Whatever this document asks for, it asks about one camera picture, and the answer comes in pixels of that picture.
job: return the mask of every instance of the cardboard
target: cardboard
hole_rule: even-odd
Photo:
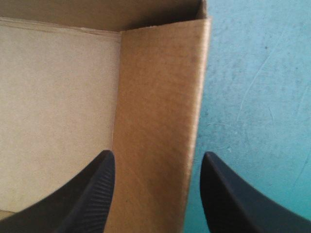
[[[0,0],[0,17],[0,210],[30,206],[112,149],[105,232],[181,232],[206,2]]]
[[[1,211],[0,210],[0,220],[4,219],[6,217],[9,217],[9,216],[11,216],[13,214],[14,214],[13,212],[7,212],[7,211]]]
[[[105,232],[181,231],[209,29],[202,19],[122,33],[117,176]]]
[[[112,148],[120,35],[92,32],[0,20],[0,210],[41,200]]]
[[[0,16],[124,31],[194,19],[200,0],[0,0]]]

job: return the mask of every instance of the scratch mark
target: scratch mark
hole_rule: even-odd
[[[297,178],[296,178],[296,180],[295,180],[295,182],[294,182],[292,188],[294,188],[294,187],[296,186],[296,184],[297,184],[298,180],[300,179],[300,177],[301,177],[303,171],[305,170],[305,168],[306,168],[306,166],[307,166],[307,164],[308,164],[310,158],[311,158],[311,149],[310,149],[310,151],[309,151],[308,156],[306,157],[306,160],[305,160],[305,162],[304,162],[304,164],[303,164],[303,166],[302,166],[302,168],[301,168],[301,170],[300,170],[300,172],[299,172],[299,175],[297,176]]]
[[[309,90],[309,86],[310,85],[307,85],[301,98],[300,98],[300,101],[299,101],[299,104],[298,104],[298,109],[297,109],[297,113],[296,113],[296,117],[298,116],[299,112],[300,112],[300,108],[301,108],[301,104],[303,103],[304,99],[305,99],[305,96],[306,96],[306,93],[308,92]]]
[[[227,126],[227,127],[230,127],[230,128],[233,128],[233,129],[238,129],[232,125],[228,125],[228,124],[223,124],[223,123],[210,123],[210,124],[207,124],[207,126],[210,126],[210,125],[222,125],[222,126]]]
[[[254,78],[252,80],[252,82],[250,83],[250,85],[248,86],[247,90],[245,91],[244,93],[244,96],[243,96],[243,99],[242,99],[242,102],[240,104],[240,109],[239,109],[239,112],[238,112],[238,116],[237,116],[237,120],[236,122],[239,121],[239,118],[240,118],[240,115],[241,115],[241,112],[242,112],[242,109],[244,107],[244,102],[245,102],[245,99],[246,99],[246,96],[248,95],[248,92],[249,90],[252,88],[252,86],[254,85],[257,77],[259,76],[261,70],[264,68],[264,66],[266,65],[267,61],[269,60],[269,58],[271,57],[271,55],[275,52],[276,48],[278,47],[279,43],[280,43],[280,40],[281,38],[283,37],[285,33],[285,27],[283,28],[283,31],[281,33],[281,35],[279,36],[279,38],[277,39],[277,42],[276,42],[276,45],[274,45],[273,49],[271,50],[271,52],[269,53],[269,55],[267,56],[267,58],[263,61],[263,63],[261,64],[261,66],[259,67],[258,71],[256,72],[256,74],[254,75]]]
[[[270,116],[271,116],[271,119],[272,119],[273,127],[275,127],[275,124],[274,124],[274,117],[273,117],[272,111],[271,111],[271,109],[270,109],[270,106],[269,106],[268,108],[269,108]]]

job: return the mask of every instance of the black rubber tip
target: black rubber tip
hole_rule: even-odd
[[[311,222],[258,192],[215,153],[201,169],[201,199],[212,233],[311,233]]]
[[[106,150],[60,189],[0,221],[0,233],[102,233],[114,184],[115,160]]]

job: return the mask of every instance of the ribbed rubber texture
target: ribbed rubber texture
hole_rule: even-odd
[[[311,233],[310,221],[258,192],[215,153],[204,156],[200,188],[211,233]]]
[[[60,189],[0,221],[0,233],[102,233],[114,183],[115,160],[106,150]]]
[[[89,196],[80,210],[80,214],[65,231],[67,233],[102,233],[106,224],[113,196],[115,171],[107,166],[97,174]]]

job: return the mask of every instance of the brown cardboard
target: brown cardboard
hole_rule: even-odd
[[[200,0],[0,0],[0,16],[122,31],[194,19]]]
[[[199,0],[0,0],[0,218],[112,148],[105,233],[181,232],[206,17]]]
[[[112,147],[120,39],[0,19],[0,210],[39,201]]]
[[[209,32],[209,19],[122,32],[105,232],[181,232]]]
[[[6,217],[9,217],[9,216],[11,216],[13,214],[14,214],[13,212],[7,212],[7,211],[0,210],[0,220],[4,219]]]

